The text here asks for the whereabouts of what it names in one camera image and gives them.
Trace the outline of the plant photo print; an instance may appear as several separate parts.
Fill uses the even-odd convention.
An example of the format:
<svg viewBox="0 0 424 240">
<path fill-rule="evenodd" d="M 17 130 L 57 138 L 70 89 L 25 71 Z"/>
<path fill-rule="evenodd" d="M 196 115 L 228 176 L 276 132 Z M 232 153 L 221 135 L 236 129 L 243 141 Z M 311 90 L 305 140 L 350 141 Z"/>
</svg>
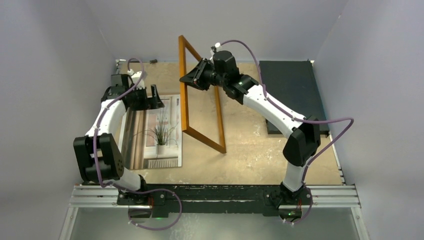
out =
<svg viewBox="0 0 424 240">
<path fill-rule="evenodd" d="M 123 119 L 119 144 L 124 165 L 130 170 L 182 166 L 180 95 L 160 99 L 163 108 L 129 110 Z"/>
</svg>

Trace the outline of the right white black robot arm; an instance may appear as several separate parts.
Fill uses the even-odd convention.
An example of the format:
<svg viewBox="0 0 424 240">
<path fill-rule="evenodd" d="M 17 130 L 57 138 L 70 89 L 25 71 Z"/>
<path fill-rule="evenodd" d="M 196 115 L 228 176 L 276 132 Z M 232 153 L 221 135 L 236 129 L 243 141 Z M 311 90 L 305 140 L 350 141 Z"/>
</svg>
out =
<svg viewBox="0 0 424 240">
<path fill-rule="evenodd" d="M 305 117 L 291 110 L 271 96 L 265 85 L 240 73 L 234 56 L 227 50 L 217 51 L 211 59 L 201 59 L 179 81 L 200 91 L 207 91 L 210 86 L 220 87 L 230 99 L 256 111 L 277 127 L 287 139 L 282 150 L 287 167 L 280 196 L 288 204 L 300 198 L 305 188 L 307 163 L 321 145 L 320 127 L 313 123 L 314 116 Z"/>
</svg>

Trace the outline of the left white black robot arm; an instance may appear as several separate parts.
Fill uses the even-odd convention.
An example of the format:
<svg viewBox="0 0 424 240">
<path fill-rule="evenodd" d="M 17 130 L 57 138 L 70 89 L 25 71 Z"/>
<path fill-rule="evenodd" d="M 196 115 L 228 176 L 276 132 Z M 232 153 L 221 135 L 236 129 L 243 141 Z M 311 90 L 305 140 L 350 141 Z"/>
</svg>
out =
<svg viewBox="0 0 424 240">
<path fill-rule="evenodd" d="M 165 105 L 160 99 L 156 85 L 152 84 L 151 95 L 147 94 L 144 71 L 111 75 L 111 85 L 101 98 L 101 108 L 89 131 L 74 139 L 73 149 L 80 176 L 85 182 L 102 187 L 115 185 L 129 193 L 138 205 L 146 203 L 149 191 L 145 179 L 129 171 L 115 140 L 127 111 L 161 109 Z"/>
</svg>

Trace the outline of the wooden picture frame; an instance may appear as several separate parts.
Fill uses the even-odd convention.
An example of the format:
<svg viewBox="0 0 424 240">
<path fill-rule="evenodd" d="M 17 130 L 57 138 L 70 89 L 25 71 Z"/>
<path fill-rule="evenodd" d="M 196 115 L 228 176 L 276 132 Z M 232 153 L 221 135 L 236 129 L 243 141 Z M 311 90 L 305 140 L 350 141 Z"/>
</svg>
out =
<svg viewBox="0 0 424 240">
<path fill-rule="evenodd" d="M 186 51 L 189 51 L 196 60 L 201 60 L 201 56 L 193 48 L 193 46 L 187 41 L 187 39 L 183 35 L 180 35 L 178 37 L 178 63 L 180 77 L 183 77 L 187 73 Z M 216 109 L 217 127 L 219 135 L 219 142 L 215 142 L 190 126 L 188 86 L 183 82 L 181 82 L 179 85 L 182 132 L 205 144 L 206 146 L 218 151 L 219 153 L 225 154 L 227 152 L 227 147 L 219 88 L 217 86 L 214 87 L 214 103 Z"/>
</svg>

